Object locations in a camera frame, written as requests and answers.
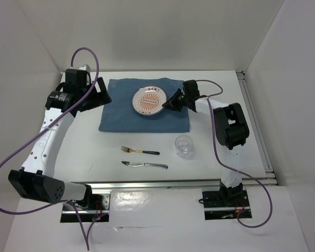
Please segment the blue cloth placemat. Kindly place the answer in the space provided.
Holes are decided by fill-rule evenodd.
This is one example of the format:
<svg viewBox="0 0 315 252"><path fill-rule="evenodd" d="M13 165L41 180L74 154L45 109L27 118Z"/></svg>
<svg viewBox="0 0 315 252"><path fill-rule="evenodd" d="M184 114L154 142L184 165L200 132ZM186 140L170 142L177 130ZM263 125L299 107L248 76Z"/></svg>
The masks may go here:
<svg viewBox="0 0 315 252"><path fill-rule="evenodd" d="M190 131L188 109L181 112L163 109L156 115L140 115L132 105L134 94L148 86L165 91L169 99L183 81L169 78L160 79L110 79L108 94L111 103L103 106L100 132L111 133L187 133Z"/></svg>

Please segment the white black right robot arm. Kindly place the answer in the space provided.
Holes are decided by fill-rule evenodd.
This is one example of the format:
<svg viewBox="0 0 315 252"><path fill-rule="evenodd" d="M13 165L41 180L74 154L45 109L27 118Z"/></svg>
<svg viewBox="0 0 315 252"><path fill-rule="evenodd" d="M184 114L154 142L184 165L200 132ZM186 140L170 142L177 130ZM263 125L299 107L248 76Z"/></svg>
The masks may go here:
<svg viewBox="0 0 315 252"><path fill-rule="evenodd" d="M225 206L232 205L243 193L242 150L249 137L249 127L239 103L222 103L214 99L223 93L220 88L216 94L201 95L196 80L183 82L183 88L177 89L162 107L180 112L184 107L209 115L213 128L214 154L224 168L219 183L218 197L212 201Z"/></svg>

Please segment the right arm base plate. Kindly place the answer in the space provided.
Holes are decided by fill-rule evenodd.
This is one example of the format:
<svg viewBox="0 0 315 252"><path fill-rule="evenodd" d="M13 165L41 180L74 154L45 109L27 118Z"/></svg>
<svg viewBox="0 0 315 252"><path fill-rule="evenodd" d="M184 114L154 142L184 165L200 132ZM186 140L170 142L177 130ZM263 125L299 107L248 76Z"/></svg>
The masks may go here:
<svg viewBox="0 0 315 252"><path fill-rule="evenodd" d="M250 203L246 190L235 199L223 201L218 191L203 191L202 198L198 200L204 207L206 220L252 218Z"/></svg>

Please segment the orange sunburst patterned plate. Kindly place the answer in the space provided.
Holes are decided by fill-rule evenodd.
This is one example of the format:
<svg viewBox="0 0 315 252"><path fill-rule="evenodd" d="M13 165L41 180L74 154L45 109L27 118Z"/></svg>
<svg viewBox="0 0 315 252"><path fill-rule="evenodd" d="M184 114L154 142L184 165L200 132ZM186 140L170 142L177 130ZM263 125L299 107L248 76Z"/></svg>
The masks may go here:
<svg viewBox="0 0 315 252"><path fill-rule="evenodd" d="M138 89L132 97L132 108L143 116L153 116L163 110L162 104L167 101L166 92L157 86L146 86Z"/></svg>

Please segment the silver table knife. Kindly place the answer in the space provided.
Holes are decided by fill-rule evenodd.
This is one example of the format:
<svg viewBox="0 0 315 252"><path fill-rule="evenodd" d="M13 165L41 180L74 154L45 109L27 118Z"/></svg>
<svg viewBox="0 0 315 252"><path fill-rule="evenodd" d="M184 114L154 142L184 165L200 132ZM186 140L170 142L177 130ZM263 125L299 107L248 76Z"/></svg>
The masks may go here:
<svg viewBox="0 0 315 252"><path fill-rule="evenodd" d="M165 164L157 164L157 163L134 163L134 162L129 162L129 161L121 161L121 163L129 167L149 166L149 167L158 167L165 170L169 168Z"/></svg>

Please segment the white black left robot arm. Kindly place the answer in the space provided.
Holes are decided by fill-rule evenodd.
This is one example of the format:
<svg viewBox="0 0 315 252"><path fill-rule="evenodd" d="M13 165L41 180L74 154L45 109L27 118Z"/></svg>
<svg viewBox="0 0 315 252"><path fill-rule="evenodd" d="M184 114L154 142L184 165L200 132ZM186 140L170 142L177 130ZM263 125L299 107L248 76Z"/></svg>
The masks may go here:
<svg viewBox="0 0 315 252"><path fill-rule="evenodd" d="M94 195L89 185L54 178L56 159L77 112L97 108L112 100L101 77L93 90L89 89L92 78L87 64L67 69L64 77L64 82L47 97L41 127L45 133L35 141L21 168L10 171L8 180L22 198L51 204L74 201L80 209L88 209L102 197Z"/></svg>

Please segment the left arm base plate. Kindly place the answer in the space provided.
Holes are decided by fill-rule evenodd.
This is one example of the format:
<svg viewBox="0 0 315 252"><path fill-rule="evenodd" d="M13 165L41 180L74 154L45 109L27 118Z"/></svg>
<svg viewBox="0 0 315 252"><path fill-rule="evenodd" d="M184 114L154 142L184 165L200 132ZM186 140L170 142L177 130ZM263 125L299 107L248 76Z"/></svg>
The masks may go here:
<svg viewBox="0 0 315 252"><path fill-rule="evenodd" d="M109 221L110 209L110 192L101 192L96 196L88 206L81 207L78 203L74 203L81 221L83 223L106 223ZM78 217L74 207L68 203L64 203L61 212L61 223L78 223Z"/></svg>

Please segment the gold fork dark handle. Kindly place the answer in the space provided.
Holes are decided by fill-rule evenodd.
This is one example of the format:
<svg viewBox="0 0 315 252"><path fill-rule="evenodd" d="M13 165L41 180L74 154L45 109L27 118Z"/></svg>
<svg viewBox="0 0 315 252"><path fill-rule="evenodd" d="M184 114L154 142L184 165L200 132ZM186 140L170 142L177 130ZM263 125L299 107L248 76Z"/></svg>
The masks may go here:
<svg viewBox="0 0 315 252"><path fill-rule="evenodd" d="M144 154L160 155L160 152L157 152L157 151L134 150L134 149L128 148L128 147L126 147L126 146L122 146L122 147L121 147L121 150L124 151L124 152L127 152L127 153L135 152L135 153L144 153Z"/></svg>

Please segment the clear plastic cup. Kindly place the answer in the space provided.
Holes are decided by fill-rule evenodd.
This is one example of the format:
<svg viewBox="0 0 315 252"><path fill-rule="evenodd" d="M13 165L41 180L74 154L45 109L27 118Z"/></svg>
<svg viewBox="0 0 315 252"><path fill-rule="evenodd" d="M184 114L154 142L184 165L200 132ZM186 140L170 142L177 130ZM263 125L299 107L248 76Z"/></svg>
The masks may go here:
<svg viewBox="0 0 315 252"><path fill-rule="evenodd" d="M193 151L193 141L189 136L180 135L175 140L176 154L181 158L188 158Z"/></svg>

